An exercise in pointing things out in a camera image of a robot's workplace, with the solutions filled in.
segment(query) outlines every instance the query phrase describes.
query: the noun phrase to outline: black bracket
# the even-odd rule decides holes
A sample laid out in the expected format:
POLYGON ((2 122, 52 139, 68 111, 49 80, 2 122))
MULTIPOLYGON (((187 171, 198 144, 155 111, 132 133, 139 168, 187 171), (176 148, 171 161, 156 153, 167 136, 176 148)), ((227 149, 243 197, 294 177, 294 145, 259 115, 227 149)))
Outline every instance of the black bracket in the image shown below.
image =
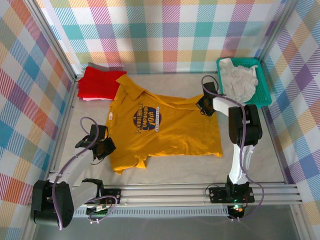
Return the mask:
MULTIPOLYGON (((107 196, 107 195, 114 196, 114 197, 116 197, 118 204, 120 203, 120 200, 121 200, 121 189, 120 188, 104 188, 101 191, 101 194, 102 194, 102 196, 107 196)), ((106 202, 108 204, 111 204, 111 203, 115 204, 116 200, 110 197, 110 198, 106 199, 106 202)))
MULTIPOLYGON (((89 149, 93 152, 93 159, 98 160, 104 159, 109 154, 113 153, 116 150, 116 146, 114 141, 109 137, 108 128, 103 125, 98 125, 99 135, 94 143, 89 149)), ((97 134, 97 127, 96 125, 92 124, 90 129, 90 134, 85 136, 82 140, 80 140, 76 145, 75 148, 86 148, 88 147, 94 140, 97 134)))
POLYGON ((247 192, 242 197, 228 197, 227 191, 224 187, 210 187, 209 188, 210 203, 212 204, 246 204, 254 203, 255 197, 251 187, 248 188, 247 192))
MULTIPOLYGON (((212 82, 207 82, 203 84, 204 87, 209 90, 210 92, 213 92, 215 94, 218 94, 216 90, 215 83, 212 82)), ((207 115, 211 117, 216 110, 214 110, 213 102, 212 100, 215 98, 215 96, 209 94, 205 90, 203 90, 203 97, 200 98, 200 100, 196 103, 196 106, 201 110, 204 115, 207 115)))

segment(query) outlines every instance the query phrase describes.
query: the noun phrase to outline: red folded shirt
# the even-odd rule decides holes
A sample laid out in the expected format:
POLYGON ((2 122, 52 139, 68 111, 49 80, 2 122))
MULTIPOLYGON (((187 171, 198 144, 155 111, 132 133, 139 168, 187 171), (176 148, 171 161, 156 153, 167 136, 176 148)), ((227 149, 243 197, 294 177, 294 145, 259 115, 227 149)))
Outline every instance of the red folded shirt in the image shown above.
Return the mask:
POLYGON ((126 73, 126 71, 100 71, 88 66, 83 78, 78 81, 77 96, 113 100, 119 88, 119 83, 116 81, 126 73))

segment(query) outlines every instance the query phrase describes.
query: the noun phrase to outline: green basket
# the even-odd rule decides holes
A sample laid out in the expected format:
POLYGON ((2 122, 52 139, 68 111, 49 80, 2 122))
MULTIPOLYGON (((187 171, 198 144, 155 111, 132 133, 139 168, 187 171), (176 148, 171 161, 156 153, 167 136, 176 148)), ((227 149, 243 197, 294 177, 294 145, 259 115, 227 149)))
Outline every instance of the green basket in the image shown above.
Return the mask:
MULTIPOLYGON (((221 75, 220 75, 220 67, 219 67, 219 62, 221 59, 223 59, 223 58, 218 58, 218 60, 216 61, 216 67, 217 67, 218 76, 219 76, 220 91, 223 94, 224 87, 222 85, 221 75)), ((261 67, 259 60, 255 59, 255 58, 234 57, 234 58, 231 58, 231 61, 235 67, 243 66, 246 68, 251 68, 254 65, 258 66, 255 69, 256 78, 258 79, 258 85, 256 86, 255 94, 245 104, 255 104, 257 106, 257 108, 261 108, 263 106, 270 105, 272 100, 271 100, 269 88, 268 88, 268 85, 266 82, 266 78, 264 75, 264 71, 262 70, 262 67, 261 67)))

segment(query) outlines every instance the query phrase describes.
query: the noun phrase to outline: plaid wallpaper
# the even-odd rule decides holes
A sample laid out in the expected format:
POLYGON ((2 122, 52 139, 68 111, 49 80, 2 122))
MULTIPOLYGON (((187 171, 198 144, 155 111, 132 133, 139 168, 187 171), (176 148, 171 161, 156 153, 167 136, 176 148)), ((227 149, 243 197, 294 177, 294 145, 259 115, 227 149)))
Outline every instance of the plaid wallpaper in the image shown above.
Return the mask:
POLYGON ((287 0, 37 1, 81 74, 88 63, 129 73, 207 72, 219 57, 254 57, 287 0))
POLYGON ((43 178, 71 81, 23 0, 0 6, 0 239, 18 239, 43 178))
POLYGON ((320 0, 300 0, 266 62, 272 137, 320 239, 320 0))

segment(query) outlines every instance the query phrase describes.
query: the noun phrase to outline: shirt print logo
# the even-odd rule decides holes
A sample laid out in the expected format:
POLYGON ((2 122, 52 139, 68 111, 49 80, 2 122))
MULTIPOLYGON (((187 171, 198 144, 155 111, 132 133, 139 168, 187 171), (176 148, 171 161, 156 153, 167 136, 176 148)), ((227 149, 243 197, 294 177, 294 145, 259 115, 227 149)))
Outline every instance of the shirt print logo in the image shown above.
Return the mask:
POLYGON ((162 119, 160 108, 158 106, 156 108, 144 106, 143 103, 139 103, 138 110, 132 119, 135 125, 135 134, 141 134, 141 132, 147 132, 153 129, 158 132, 162 119))

